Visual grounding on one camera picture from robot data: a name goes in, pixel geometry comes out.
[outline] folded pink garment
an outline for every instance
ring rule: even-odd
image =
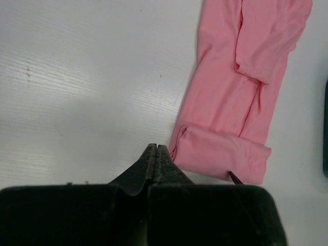
[[[197,70],[169,145],[183,170],[261,184],[288,54],[311,0],[204,0]]]

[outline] white surface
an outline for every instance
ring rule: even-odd
[[[0,0],[0,188],[108,182],[148,143],[168,144],[194,69],[200,7],[201,0]],[[314,0],[267,142],[263,186],[292,246],[328,244],[327,9],[328,1]]]

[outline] pink sleeve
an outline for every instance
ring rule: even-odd
[[[198,67],[169,145],[182,169],[261,184],[264,146],[288,53],[311,0],[204,0]]]

